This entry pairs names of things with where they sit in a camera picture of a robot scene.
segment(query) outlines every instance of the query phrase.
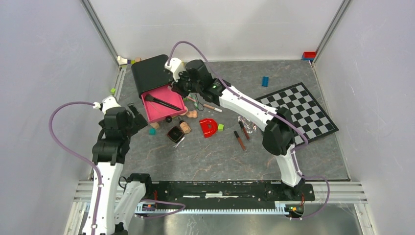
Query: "beige bottle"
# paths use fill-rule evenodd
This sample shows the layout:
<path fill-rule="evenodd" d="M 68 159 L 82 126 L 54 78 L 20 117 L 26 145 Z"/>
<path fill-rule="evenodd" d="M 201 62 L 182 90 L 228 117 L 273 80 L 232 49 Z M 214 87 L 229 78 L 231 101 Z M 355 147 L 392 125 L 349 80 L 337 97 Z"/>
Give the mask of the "beige bottle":
<path fill-rule="evenodd" d="M 189 134 L 192 129 L 189 127 L 187 122 L 183 121 L 183 119 L 181 117 L 179 117 L 179 120 L 180 120 L 179 125 L 180 125 L 180 128 L 182 129 L 182 131 L 185 134 Z"/>

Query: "gray marble surface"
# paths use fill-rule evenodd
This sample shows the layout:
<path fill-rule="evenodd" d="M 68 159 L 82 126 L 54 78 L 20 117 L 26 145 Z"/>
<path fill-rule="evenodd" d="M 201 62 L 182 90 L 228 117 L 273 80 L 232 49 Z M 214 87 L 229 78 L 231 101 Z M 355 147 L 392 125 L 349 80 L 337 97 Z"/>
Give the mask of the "gray marble surface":
<path fill-rule="evenodd" d="M 320 88 L 308 62 L 250 61 L 212 64 L 223 79 L 252 98 L 303 82 L 325 108 Z M 269 77 L 268 87 L 261 86 L 263 76 Z M 130 69 L 125 75 L 119 102 L 123 106 L 133 102 L 145 115 Z M 185 104 L 189 110 L 194 110 L 192 102 L 186 101 Z M 259 130 L 253 132 L 251 140 L 248 141 L 242 134 L 238 125 L 238 114 L 235 112 L 223 110 L 222 113 L 218 113 L 205 109 L 198 111 L 198 115 L 196 119 L 184 116 L 192 131 L 185 136 L 185 140 L 177 149 L 173 148 L 175 144 L 166 136 L 168 130 L 178 125 L 176 118 L 172 123 L 160 122 L 160 128 L 155 136 L 148 134 L 150 126 L 133 136 L 122 175 L 149 173 L 153 180 L 280 179 L 277 161 L 262 147 L 262 134 Z M 199 120 L 204 118 L 213 118 L 219 124 L 225 125 L 225 130 L 205 139 L 199 125 Z M 241 136 L 246 151 L 242 151 L 233 135 L 235 130 Z M 348 178 L 334 135 L 298 150 L 297 159 L 306 176 L 323 175 L 328 179 Z"/>

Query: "pink box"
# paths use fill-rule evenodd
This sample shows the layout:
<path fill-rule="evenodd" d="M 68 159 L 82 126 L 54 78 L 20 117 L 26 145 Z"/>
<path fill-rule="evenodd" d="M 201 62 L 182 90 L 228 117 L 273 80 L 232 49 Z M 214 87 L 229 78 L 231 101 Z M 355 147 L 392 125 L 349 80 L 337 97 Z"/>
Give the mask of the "pink box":
<path fill-rule="evenodd" d="M 147 94 L 150 94 L 155 98 L 161 99 L 170 104 L 176 105 L 182 110 L 176 111 L 155 102 L 145 101 L 144 97 Z M 179 94 L 172 92 L 169 89 L 168 85 L 144 92 L 141 94 L 141 99 L 144 103 L 145 112 L 147 113 L 148 123 L 162 121 L 165 120 L 167 116 L 174 117 L 186 112 L 186 106 L 184 105 L 183 98 Z"/>

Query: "wooden block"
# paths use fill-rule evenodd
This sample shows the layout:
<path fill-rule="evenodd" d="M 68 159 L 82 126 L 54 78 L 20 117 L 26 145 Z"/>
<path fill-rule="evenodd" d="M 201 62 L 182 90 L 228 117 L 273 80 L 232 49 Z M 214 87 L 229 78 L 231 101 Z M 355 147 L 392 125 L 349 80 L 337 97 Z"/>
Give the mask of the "wooden block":
<path fill-rule="evenodd" d="M 150 126 L 152 126 L 156 130 L 160 127 L 160 125 L 157 122 L 150 123 Z"/>

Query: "chess square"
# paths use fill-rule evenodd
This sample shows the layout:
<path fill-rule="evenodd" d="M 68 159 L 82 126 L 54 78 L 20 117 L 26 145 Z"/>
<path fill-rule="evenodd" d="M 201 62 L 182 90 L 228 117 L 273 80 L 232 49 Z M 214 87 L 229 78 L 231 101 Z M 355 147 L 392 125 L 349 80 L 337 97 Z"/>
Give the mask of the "chess square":
<path fill-rule="evenodd" d="M 281 107 L 288 108 L 293 114 L 293 125 L 306 136 L 309 142 L 339 130 L 302 83 L 265 95 L 256 100 L 277 110 Z M 294 135 L 296 145 L 304 143 L 298 133 Z"/>

